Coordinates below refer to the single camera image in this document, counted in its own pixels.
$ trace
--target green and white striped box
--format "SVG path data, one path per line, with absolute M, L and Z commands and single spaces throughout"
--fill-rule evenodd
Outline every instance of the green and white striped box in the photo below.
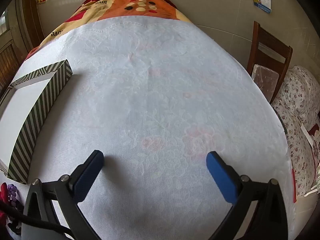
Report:
M 36 140 L 57 96 L 72 75 L 67 60 L 10 84 L 0 98 L 0 170 L 26 184 Z

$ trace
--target white tablecloth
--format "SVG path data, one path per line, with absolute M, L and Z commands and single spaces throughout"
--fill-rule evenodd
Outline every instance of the white tablecloth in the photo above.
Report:
M 205 164 L 216 150 L 239 174 L 279 180 L 294 237 L 281 123 L 245 69 L 196 26 L 144 16 L 87 24 L 14 79 L 64 59 L 73 76 L 39 134 L 29 183 L 70 174 L 99 149 L 106 165 L 79 207 L 102 239 L 207 240 L 230 208 Z M 28 187 L 18 188 L 25 200 Z

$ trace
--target colorful blanket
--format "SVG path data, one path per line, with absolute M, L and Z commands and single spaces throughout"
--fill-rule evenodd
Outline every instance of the colorful blanket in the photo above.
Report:
M 169 0 L 86 0 L 75 13 L 31 50 L 26 59 L 67 32 L 86 23 L 119 16 L 152 16 L 190 22 Z

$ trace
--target floral cushion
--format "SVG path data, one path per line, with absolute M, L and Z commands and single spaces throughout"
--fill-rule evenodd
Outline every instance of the floral cushion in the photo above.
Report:
M 310 144 L 301 130 L 297 116 L 284 107 L 283 99 L 277 96 L 272 106 L 288 131 L 288 155 L 294 169 L 296 196 L 303 196 L 310 190 L 315 178 L 315 164 Z
M 301 66 L 288 70 L 277 96 L 308 131 L 316 124 L 320 111 L 320 85 L 308 70 Z

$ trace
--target wooden chair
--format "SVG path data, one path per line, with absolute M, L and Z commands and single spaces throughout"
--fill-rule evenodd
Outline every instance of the wooden chair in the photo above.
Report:
M 276 53 L 280 54 L 285 58 L 285 62 L 282 63 L 277 61 L 267 54 L 263 53 L 258 49 L 259 43 L 262 43 L 266 47 L 274 50 Z M 247 65 L 247 72 L 249 75 L 252 75 L 254 64 L 259 64 L 266 68 L 269 68 L 279 74 L 278 82 L 276 85 L 275 92 L 271 98 L 270 103 L 275 99 L 281 84 L 283 82 L 284 76 L 287 73 L 289 63 L 292 56 L 292 48 L 290 46 L 285 45 L 283 42 L 278 40 L 276 37 L 268 33 L 266 30 L 260 27 L 260 24 L 256 21 L 253 24 L 253 34 L 252 34 L 252 44 L 251 51 L 249 56 L 249 61 Z

